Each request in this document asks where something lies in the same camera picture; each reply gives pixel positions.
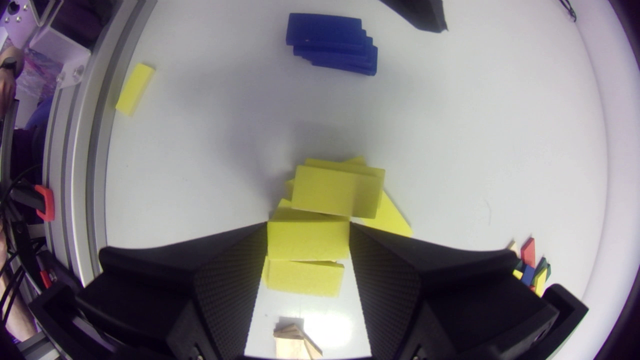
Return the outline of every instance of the red clamp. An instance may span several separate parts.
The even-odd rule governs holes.
[[[35,185],[34,188],[44,198],[44,209],[45,209],[44,213],[36,209],[36,214],[38,214],[38,216],[46,222],[53,221],[55,217],[54,210],[53,210],[53,191],[51,191],[51,189],[47,189],[42,185]]]

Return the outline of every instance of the human hand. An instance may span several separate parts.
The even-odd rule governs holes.
[[[6,251],[6,235],[4,235],[2,221],[0,221],[0,269],[4,267],[4,262],[6,261]]]
[[[0,117],[9,110],[15,98],[15,77],[13,71],[0,69]]]

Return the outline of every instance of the yellow block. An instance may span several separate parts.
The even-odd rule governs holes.
[[[305,165],[308,167],[325,168],[327,170],[337,170],[337,171],[344,171],[344,172],[352,172],[354,174],[360,174],[360,175],[381,177],[383,179],[385,177],[384,169],[368,167],[365,165],[352,164],[352,163],[348,163],[347,161],[343,163],[337,163],[335,161],[307,159],[305,160]]]
[[[287,199],[280,199],[280,203],[273,212],[273,216],[269,221],[329,221],[329,220],[341,220],[347,221],[347,218],[336,217],[333,215],[325,215],[320,213],[314,213],[312,211],[302,211],[291,208],[291,201]]]
[[[344,265],[331,261],[282,261],[269,256],[269,289],[306,295],[338,297]]]
[[[545,292],[545,282],[547,281],[547,269],[545,268],[541,272],[539,272],[536,277],[533,278],[533,286],[535,286],[534,291],[537,296],[542,296],[542,293]]]
[[[515,240],[511,240],[509,242],[509,245],[507,245],[507,249],[513,251],[518,257],[518,259],[520,259],[520,249],[518,249],[518,244],[516,244]]]
[[[367,166],[367,162],[364,160],[364,156],[358,156],[357,158],[349,159],[345,161],[345,163]],[[287,197],[286,197],[287,200],[291,200],[291,197],[293,196],[293,185],[294,185],[294,179],[285,181],[284,183],[284,188],[287,194]]]
[[[125,115],[133,115],[134,111],[136,111],[136,108],[138,107],[142,93],[145,92],[145,89],[151,80],[151,76],[155,72],[156,71],[153,68],[148,67],[145,64],[136,64],[136,67],[133,68],[127,83],[122,88],[122,92],[120,92],[116,109]]]
[[[294,209],[375,218],[384,179],[300,165],[295,182],[291,199]]]
[[[386,192],[382,193],[382,201],[376,213],[376,218],[363,218],[362,221],[366,226],[373,227],[374,229],[407,237],[413,235],[413,230],[411,230],[411,227],[407,224]]]
[[[348,221],[269,221],[272,260],[333,261],[349,257]]]

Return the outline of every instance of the blue foam block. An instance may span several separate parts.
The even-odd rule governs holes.
[[[530,286],[533,282],[533,274],[536,271],[533,267],[529,265],[525,265],[524,271],[522,272],[522,278],[520,279],[526,286]]]
[[[315,66],[330,67],[332,69],[357,72],[359,74],[373,76],[378,71],[378,48],[374,46],[374,59],[371,66],[360,66],[359,64],[330,62],[330,61],[313,61],[311,64]]]
[[[373,53],[373,38],[365,38],[365,47],[362,50],[340,50],[340,49],[327,49],[324,47],[312,47],[312,46],[294,46],[293,55],[302,56],[309,61],[343,61],[354,63],[367,63],[371,62],[371,56]]]
[[[287,45],[362,50],[362,20],[352,17],[290,13]]]

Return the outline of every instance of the black cable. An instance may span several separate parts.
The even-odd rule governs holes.
[[[562,6],[564,6],[566,11],[569,13],[569,16],[571,16],[571,18],[573,19],[573,22],[576,22],[578,20],[578,17],[576,16],[575,10],[573,9],[573,6],[571,6],[571,3],[569,2],[569,0],[559,0],[559,1],[562,4]]]
[[[0,276],[2,276],[2,274],[4,273],[4,270],[9,267],[9,263],[11,263],[16,256],[18,256],[18,253],[14,252],[13,255],[7,258],[7,260],[4,262],[4,265],[2,266],[2,269],[0,269]]]
[[[33,170],[35,170],[35,169],[37,169],[38,167],[41,167],[41,166],[42,166],[42,164],[36,164],[36,165],[33,165],[32,167],[29,167],[27,170],[21,172],[20,175],[18,175],[11,182],[11,185],[9,185],[9,187],[4,191],[4,194],[2,195],[2,199],[0,199],[0,209],[2,209],[2,207],[4,206],[4,202],[9,197],[9,193],[11,193],[11,190],[13,190],[13,188],[15,188],[16,185],[18,185],[20,180],[22,180],[22,178],[25,177],[30,171],[33,171]]]
[[[11,311],[11,307],[13,306],[13,301],[15,301],[16,296],[20,293],[20,284],[22,283],[22,280],[24,279],[24,276],[26,274],[27,272],[23,271],[20,274],[20,278],[15,281],[15,289],[13,289],[13,293],[11,294],[11,298],[9,299],[9,303],[6,305],[6,311],[4,312],[4,317],[2,319],[2,324],[4,326],[6,326],[6,322],[7,320],[9,320],[9,312]]]
[[[2,298],[0,299],[0,309],[4,309],[4,302],[6,301],[6,298],[9,297],[9,293],[13,288],[13,284],[22,273],[24,273],[24,269],[22,268],[22,266],[20,266],[13,277],[9,279],[9,283],[6,285],[6,289],[4,289],[4,293],[2,294]]]

